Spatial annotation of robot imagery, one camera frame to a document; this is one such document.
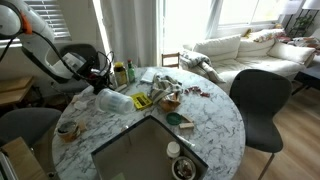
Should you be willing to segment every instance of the food wrapper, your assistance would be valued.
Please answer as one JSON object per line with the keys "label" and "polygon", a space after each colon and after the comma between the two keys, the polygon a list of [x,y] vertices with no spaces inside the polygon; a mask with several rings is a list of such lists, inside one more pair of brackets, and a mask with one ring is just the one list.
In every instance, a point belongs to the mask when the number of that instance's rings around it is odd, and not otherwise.
{"label": "food wrapper", "polygon": [[180,105],[180,93],[173,92],[161,98],[159,105],[165,112],[174,111]]}

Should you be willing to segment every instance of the white sofa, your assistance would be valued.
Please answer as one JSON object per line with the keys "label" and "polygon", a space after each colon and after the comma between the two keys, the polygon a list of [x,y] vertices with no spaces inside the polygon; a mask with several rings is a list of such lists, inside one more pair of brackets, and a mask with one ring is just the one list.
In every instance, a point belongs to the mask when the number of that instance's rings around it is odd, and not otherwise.
{"label": "white sofa", "polygon": [[[180,57],[182,69],[211,80],[227,94],[235,76],[244,69],[262,69],[293,80],[312,61],[315,50],[286,45],[274,39],[257,43],[240,35],[188,44],[184,49],[186,51]],[[194,56],[198,55],[201,60],[194,61]]]}

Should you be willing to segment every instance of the jar lid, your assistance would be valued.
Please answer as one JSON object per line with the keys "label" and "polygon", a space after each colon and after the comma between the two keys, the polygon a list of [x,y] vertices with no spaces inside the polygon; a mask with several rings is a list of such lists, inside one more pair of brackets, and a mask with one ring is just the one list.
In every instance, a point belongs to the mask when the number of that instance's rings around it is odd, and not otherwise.
{"label": "jar lid", "polygon": [[178,125],[181,123],[181,115],[175,112],[169,113],[166,119],[170,125]]}
{"label": "jar lid", "polygon": [[122,67],[123,66],[123,62],[116,62],[114,64],[115,67]]}

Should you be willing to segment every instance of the white marble surface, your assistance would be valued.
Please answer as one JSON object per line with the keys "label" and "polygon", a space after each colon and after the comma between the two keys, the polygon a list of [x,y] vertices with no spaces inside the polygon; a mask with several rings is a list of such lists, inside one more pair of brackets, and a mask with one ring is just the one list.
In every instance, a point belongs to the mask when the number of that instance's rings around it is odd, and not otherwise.
{"label": "white marble surface", "polygon": [[[245,130],[241,115],[229,98],[218,86],[196,74],[172,68],[155,68],[180,82],[184,88],[197,85],[210,98],[197,94],[182,95],[181,105],[175,112],[186,114],[194,120],[195,128],[180,130],[165,121],[164,113],[158,105],[127,115],[103,113],[95,110],[95,95],[84,94],[80,101],[87,101],[88,107],[79,111],[69,105],[63,112],[58,125],[67,120],[84,120],[87,131],[71,143],[63,143],[55,135],[53,139],[53,160],[59,177],[64,179],[98,179],[91,152],[147,115],[153,115],[175,134],[194,143],[192,150],[202,158],[209,169],[205,179],[231,179],[238,169],[245,147]],[[136,69],[136,82],[121,91],[127,95],[137,92],[148,94],[151,85],[140,83],[146,68]]]}

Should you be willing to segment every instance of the wall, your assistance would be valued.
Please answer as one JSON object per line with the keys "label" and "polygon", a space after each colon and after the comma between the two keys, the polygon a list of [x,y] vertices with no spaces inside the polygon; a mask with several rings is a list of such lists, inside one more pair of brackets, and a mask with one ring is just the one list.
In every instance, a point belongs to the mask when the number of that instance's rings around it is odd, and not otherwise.
{"label": "wall", "polygon": [[248,29],[252,29],[253,31],[259,31],[262,29],[269,29],[273,27],[274,24],[244,25],[241,27],[219,27],[215,38],[236,34],[241,34],[243,36]]}
{"label": "wall", "polygon": [[[104,52],[99,33],[94,7],[91,0],[58,0],[60,8],[69,28],[72,41],[54,42],[60,49],[68,44],[88,43],[97,50]],[[35,85],[40,87],[43,96],[56,94],[51,87],[53,81],[47,74],[34,65],[21,51],[20,47],[9,48],[3,61],[0,63],[0,80],[13,79],[26,75],[36,78]],[[62,90],[81,88],[83,83],[70,81],[60,85]]]}

